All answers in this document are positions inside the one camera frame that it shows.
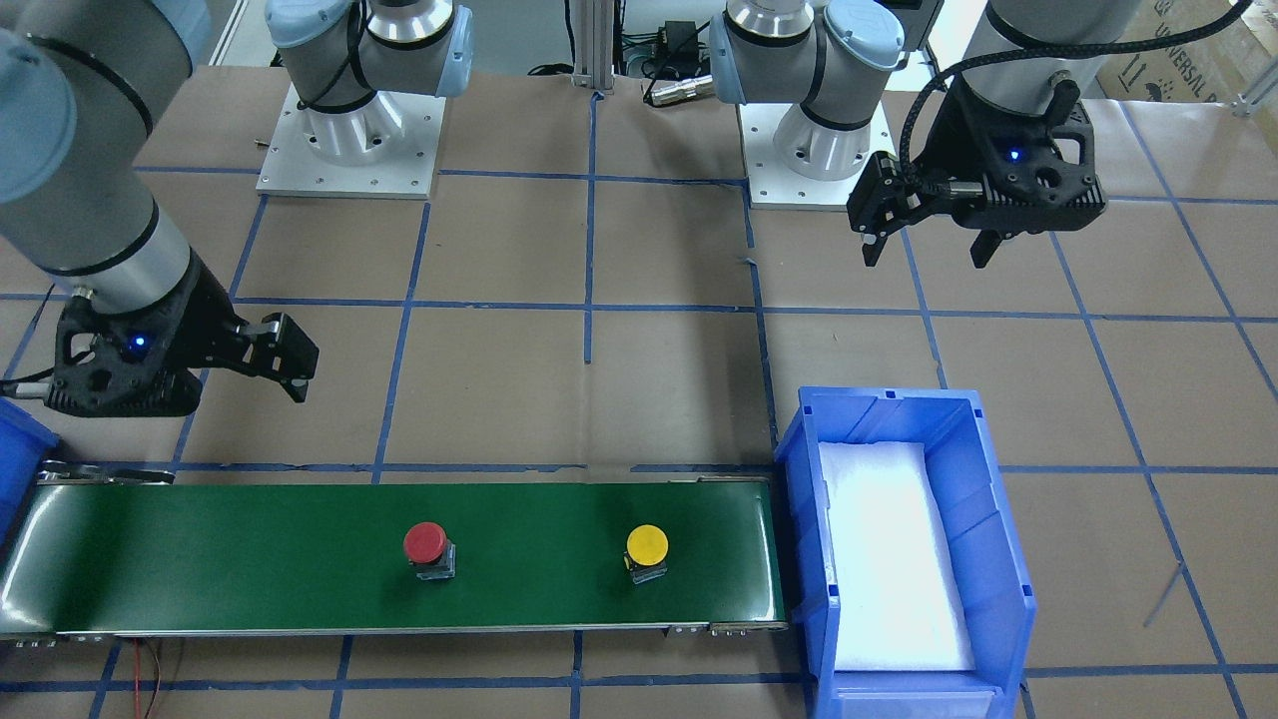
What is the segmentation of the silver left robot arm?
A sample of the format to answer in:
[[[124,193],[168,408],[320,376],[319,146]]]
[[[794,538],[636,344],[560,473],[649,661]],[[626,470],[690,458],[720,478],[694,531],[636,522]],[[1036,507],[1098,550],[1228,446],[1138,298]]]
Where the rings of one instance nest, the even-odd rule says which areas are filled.
[[[950,217],[976,231],[984,268],[1019,234],[1081,231],[1105,211],[1080,95],[1105,57],[1191,43],[1249,9],[1162,37],[1123,40],[1136,1],[989,1],[966,54],[935,73],[904,117],[898,149],[868,149],[891,73],[927,1],[728,1],[709,20],[722,102],[785,103],[777,147],[794,172],[835,183],[863,259],[909,225]]]

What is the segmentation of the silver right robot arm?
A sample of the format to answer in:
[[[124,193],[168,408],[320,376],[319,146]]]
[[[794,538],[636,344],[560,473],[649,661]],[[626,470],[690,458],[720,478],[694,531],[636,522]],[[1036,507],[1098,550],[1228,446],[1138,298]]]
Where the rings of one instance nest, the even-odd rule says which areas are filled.
[[[443,100],[472,74],[452,1],[270,1],[291,77],[259,190],[412,199],[432,184]],[[79,418],[196,412],[198,368],[302,404],[320,347],[284,313],[247,322],[134,172],[210,40],[204,1],[3,4],[3,238],[69,292],[45,372],[3,381]]]

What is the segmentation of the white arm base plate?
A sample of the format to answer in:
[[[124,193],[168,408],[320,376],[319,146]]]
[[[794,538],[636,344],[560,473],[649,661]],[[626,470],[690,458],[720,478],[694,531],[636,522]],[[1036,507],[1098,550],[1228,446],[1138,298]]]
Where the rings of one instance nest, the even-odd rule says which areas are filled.
[[[380,92],[345,114],[303,110],[288,91],[256,190],[316,199],[428,201],[443,97]]]
[[[869,155],[896,149],[881,106],[854,132],[818,126],[796,103],[737,110],[753,208],[843,211]]]

